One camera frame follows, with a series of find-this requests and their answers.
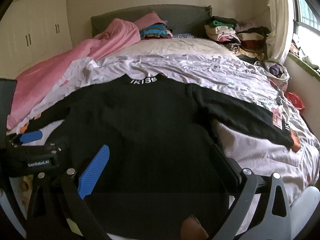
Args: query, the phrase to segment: white wardrobe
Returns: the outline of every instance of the white wardrobe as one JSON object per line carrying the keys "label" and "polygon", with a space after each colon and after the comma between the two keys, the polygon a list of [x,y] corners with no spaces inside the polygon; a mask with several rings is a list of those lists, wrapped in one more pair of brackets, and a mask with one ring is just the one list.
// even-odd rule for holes
{"label": "white wardrobe", "polygon": [[66,0],[14,0],[0,21],[0,77],[71,48]]}

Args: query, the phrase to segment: headboard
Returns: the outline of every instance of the headboard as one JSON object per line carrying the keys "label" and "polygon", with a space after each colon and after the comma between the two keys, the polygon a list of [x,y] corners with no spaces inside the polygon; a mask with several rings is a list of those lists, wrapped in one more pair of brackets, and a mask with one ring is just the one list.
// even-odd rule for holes
{"label": "headboard", "polygon": [[181,4],[144,5],[93,16],[92,36],[103,32],[115,18],[134,22],[152,11],[155,11],[163,21],[168,21],[168,29],[172,30],[173,34],[191,33],[195,37],[207,37],[204,25],[211,19],[212,7]]}

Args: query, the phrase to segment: blue textured pad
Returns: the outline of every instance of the blue textured pad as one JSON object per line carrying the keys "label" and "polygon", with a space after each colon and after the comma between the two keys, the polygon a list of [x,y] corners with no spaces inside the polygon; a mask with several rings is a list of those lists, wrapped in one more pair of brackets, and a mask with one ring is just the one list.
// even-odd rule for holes
{"label": "blue textured pad", "polygon": [[107,145],[102,146],[79,179],[78,193],[81,199],[90,195],[104,167],[109,160],[110,152]]}
{"label": "blue textured pad", "polygon": [[22,143],[29,143],[29,142],[34,142],[37,140],[40,140],[42,138],[42,132],[35,131],[35,132],[29,132],[29,133],[24,133],[20,137],[20,142]]}

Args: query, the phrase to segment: window sill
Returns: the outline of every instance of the window sill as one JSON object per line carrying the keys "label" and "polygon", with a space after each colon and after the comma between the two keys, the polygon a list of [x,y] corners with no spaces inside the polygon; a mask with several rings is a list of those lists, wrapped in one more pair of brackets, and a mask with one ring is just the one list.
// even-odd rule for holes
{"label": "window sill", "polygon": [[288,54],[288,57],[291,58],[295,63],[297,63],[304,71],[306,71],[310,76],[315,77],[320,82],[320,73],[310,67],[307,63],[303,62],[297,56],[292,53]]}

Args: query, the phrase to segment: metal screw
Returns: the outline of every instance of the metal screw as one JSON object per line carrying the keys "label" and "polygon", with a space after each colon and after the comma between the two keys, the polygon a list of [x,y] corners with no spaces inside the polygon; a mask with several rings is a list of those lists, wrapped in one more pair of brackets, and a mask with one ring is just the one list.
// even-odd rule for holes
{"label": "metal screw", "polygon": [[275,172],[275,173],[273,174],[273,176],[274,176],[276,179],[279,179],[279,178],[281,177],[280,174],[277,173],[277,172]]}
{"label": "metal screw", "polygon": [[74,168],[71,168],[71,169],[68,169],[67,170],[67,174],[68,175],[72,175],[72,174],[74,174],[76,172],[76,170],[74,169]]}
{"label": "metal screw", "polygon": [[38,174],[38,178],[39,178],[39,179],[43,179],[43,178],[44,178],[44,172],[40,172],[40,173]]}
{"label": "metal screw", "polygon": [[246,175],[251,175],[251,170],[250,169],[243,169],[243,173]]}

